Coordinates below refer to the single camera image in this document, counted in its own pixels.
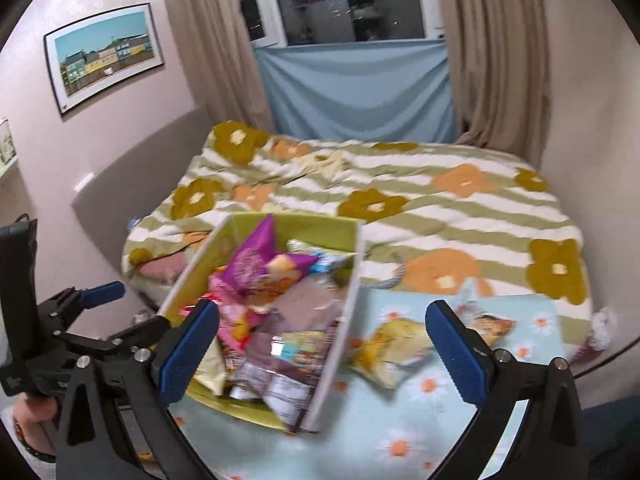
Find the person left hand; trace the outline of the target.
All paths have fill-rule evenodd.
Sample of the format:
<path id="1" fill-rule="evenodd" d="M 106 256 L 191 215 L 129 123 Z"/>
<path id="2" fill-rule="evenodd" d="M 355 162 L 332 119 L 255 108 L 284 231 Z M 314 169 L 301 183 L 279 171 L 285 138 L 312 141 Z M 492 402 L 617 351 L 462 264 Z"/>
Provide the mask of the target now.
<path id="1" fill-rule="evenodd" d="M 58 404 L 53 398 L 22 394 L 13 408 L 13 416 L 21 427 L 25 442 L 39 453 L 55 454 L 55 447 L 43 424 L 58 412 Z"/>

